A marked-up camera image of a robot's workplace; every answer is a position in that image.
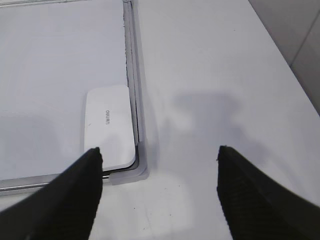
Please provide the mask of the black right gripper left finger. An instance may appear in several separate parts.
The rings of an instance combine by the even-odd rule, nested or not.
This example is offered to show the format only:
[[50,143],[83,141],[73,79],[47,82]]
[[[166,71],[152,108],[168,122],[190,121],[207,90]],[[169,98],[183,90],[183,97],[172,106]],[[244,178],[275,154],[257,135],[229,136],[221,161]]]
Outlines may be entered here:
[[1,211],[2,240],[87,240],[103,191],[102,155],[89,149],[20,202]]

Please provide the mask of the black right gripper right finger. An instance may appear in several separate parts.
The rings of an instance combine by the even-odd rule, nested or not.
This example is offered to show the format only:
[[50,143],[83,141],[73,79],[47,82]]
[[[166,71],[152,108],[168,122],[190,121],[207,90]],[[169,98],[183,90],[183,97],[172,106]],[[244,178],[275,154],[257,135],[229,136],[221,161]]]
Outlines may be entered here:
[[230,146],[217,156],[217,195],[234,240],[318,240],[320,208]]

